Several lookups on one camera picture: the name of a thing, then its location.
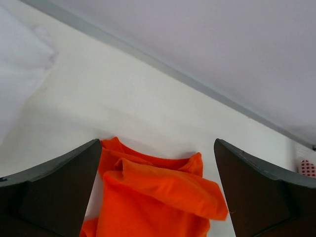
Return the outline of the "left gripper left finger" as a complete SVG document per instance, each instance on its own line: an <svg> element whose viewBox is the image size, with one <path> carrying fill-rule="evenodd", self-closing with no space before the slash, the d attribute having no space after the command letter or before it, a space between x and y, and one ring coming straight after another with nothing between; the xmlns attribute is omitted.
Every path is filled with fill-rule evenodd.
<svg viewBox="0 0 316 237"><path fill-rule="evenodd" d="M0 179L2 237L78 237L101 157L98 139Z"/></svg>

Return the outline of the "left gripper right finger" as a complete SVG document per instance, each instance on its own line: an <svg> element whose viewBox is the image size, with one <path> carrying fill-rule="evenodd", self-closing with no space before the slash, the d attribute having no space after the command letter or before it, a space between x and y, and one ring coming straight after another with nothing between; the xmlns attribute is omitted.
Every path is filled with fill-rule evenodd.
<svg viewBox="0 0 316 237"><path fill-rule="evenodd" d="M214 153L237 237L314 237L316 180L216 139Z"/></svg>

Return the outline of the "orange t shirt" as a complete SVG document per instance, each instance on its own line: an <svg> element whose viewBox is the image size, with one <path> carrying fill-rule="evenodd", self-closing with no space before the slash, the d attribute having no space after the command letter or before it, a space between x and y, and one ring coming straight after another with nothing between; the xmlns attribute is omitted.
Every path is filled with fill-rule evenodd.
<svg viewBox="0 0 316 237"><path fill-rule="evenodd" d="M203 178L200 153L165 159L139 153L117 137L102 140L103 199L82 237L204 237L229 211L219 185Z"/></svg>

